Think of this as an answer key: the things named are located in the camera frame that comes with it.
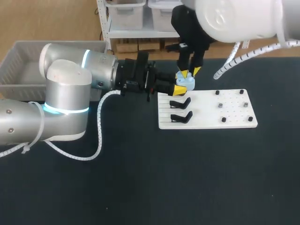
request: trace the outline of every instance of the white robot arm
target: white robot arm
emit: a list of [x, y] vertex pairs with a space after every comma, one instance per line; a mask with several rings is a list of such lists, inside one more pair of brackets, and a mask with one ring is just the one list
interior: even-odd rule
[[204, 31], [221, 42], [277, 35], [282, 46], [300, 39], [299, 0], [182, 0], [196, 11]]

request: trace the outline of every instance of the white shelf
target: white shelf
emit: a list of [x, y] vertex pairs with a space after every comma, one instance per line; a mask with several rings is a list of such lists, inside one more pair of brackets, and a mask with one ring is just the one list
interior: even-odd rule
[[178, 38], [177, 32], [161, 32], [153, 28], [151, 9], [145, 9], [143, 15], [143, 28], [141, 30], [117, 30], [109, 19], [109, 38]]

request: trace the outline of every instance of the gray plastic bin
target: gray plastic bin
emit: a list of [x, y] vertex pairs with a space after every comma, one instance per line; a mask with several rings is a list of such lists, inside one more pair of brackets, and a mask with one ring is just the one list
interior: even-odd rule
[[[18, 101], [45, 101], [46, 84], [38, 69], [39, 55], [48, 43], [106, 53], [105, 41], [17, 41], [0, 64], [0, 93]], [[99, 101], [101, 90], [91, 90], [91, 101]]]

